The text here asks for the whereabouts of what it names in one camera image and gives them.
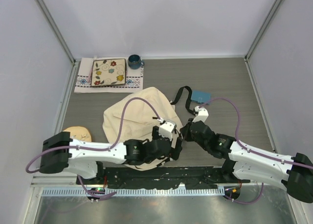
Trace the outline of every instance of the blue flower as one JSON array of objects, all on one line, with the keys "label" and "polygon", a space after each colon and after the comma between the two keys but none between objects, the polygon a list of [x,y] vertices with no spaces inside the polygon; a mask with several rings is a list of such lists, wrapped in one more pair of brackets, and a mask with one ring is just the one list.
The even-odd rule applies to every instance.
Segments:
[{"label": "blue flower", "polygon": [[85,79],[81,79],[80,83],[82,83],[84,85],[85,83],[87,83],[87,81]]}]

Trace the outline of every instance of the wood grain surface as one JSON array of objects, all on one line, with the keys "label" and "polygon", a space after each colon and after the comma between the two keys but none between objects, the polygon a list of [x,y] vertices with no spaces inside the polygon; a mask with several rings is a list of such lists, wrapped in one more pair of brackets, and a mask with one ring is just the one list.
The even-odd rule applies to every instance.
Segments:
[{"label": "wood grain surface", "polygon": [[[241,141],[272,150],[243,58],[145,60],[143,80],[144,88],[156,87],[169,100],[173,100],[178,89],[185,85],[193,90],[209,92],[212,98],[229,98],[241,113]],[[128,93],[72,93],[63,128],[83,126],[89,129],[93,141],[108,142],[102,129],[103,112],[127,95]],[[188,92],[184,90],[181,100],[176,104],[176,112],[183,125],[192,117],[184,107],[187,95]],[[207,106],[207,109],[210,116],[206,124],[214,132],[235,135],[238,119],[229,103],[218,100]],[[184,142],[179,159],[166,163],[166,166],[221,166],[223,162],[209,155],[196,143]]]}]

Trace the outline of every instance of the white wall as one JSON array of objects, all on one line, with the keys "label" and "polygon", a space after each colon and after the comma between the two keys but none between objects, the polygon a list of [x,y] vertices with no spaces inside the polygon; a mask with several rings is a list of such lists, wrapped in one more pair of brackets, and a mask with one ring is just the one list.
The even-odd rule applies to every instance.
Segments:
[{"label": "white wall", "polygon": [[[312,0],[285,0],[251,58],[272,133],[283,154],[313,161]],[[310,222],[313,205],[304,204]]]},{"label": "white wall", "polygon": [[21,223],[32,178],[25,166],[53,135],[69,70],[35,1],[0,0],[2,224]]},{"label": "white wall", "polygon": [[76,58],[245,55],[274,0],[45,0]]}]

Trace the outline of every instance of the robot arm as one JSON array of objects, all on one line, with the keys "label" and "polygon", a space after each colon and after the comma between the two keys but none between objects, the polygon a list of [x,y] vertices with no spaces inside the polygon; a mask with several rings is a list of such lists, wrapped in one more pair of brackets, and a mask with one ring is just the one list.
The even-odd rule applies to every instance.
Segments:
[{"label": "robot arm", "polygon": [[57,150],[43,155],[39,172],[55,174],[65,171],[78,174],[84,179],[92,179],[100,172],[99,169],[103,170],[99,168],[97,161],[128,165],[149,164],[155,159],[170,155],[175,130],[174,122],[164,121],[159,127],[154,126],[152,141],[129,139],[106,151],[112,144],[84,142],[70,138],[69,132],[61,132],[44,142],[43,151],[60,146],[75,146],[79,149]]},{"label": "robot arm", "polygon": [[313,202],[312,170],[284,163],[291,161],[312,166],[307,156],[300,153],[295,157],[280,155],[241,142],[247,148],[244,149],[235,138],[216,134],[204,124],[208,117],[205,108],[196,107],[195,112],[198,113],[197,116],[189,119],[187,125],[180,130],[184,140],[198,143],[216,158],[224,158],[222,170],[225,178],[264,182],[287,191],[297,200]]}]

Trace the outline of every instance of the cup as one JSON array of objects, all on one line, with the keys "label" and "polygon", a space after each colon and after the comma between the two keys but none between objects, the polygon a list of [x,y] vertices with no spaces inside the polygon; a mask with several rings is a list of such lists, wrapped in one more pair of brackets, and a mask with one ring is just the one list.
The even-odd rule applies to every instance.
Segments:
[{"label": "cup", "polygon": [[132,54],[131,56],[129,56],[128,66],[131,69],[138,69],[144,65],[145,65],[145,62],[141,60],[141,57],[139,55]]}]

